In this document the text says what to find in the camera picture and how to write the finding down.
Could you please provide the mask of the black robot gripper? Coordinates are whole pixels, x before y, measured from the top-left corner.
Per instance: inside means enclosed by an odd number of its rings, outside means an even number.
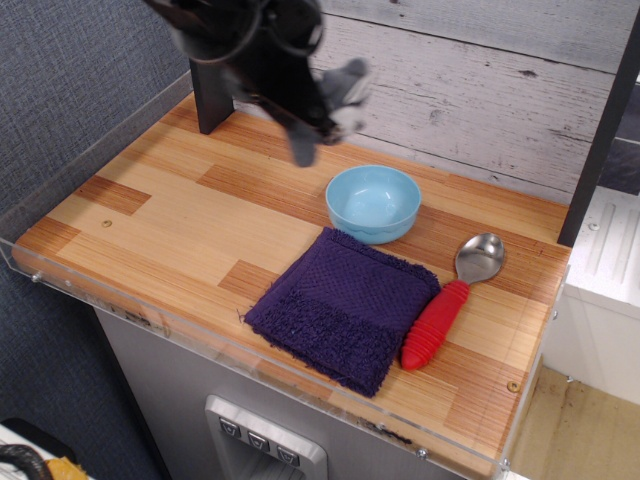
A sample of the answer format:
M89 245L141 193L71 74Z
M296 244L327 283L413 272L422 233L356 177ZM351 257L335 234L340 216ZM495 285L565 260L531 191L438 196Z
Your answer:
M149 1L192 61L235 76L234 94L260 107L288 134L340 141L308 57L323 33L316 1Z

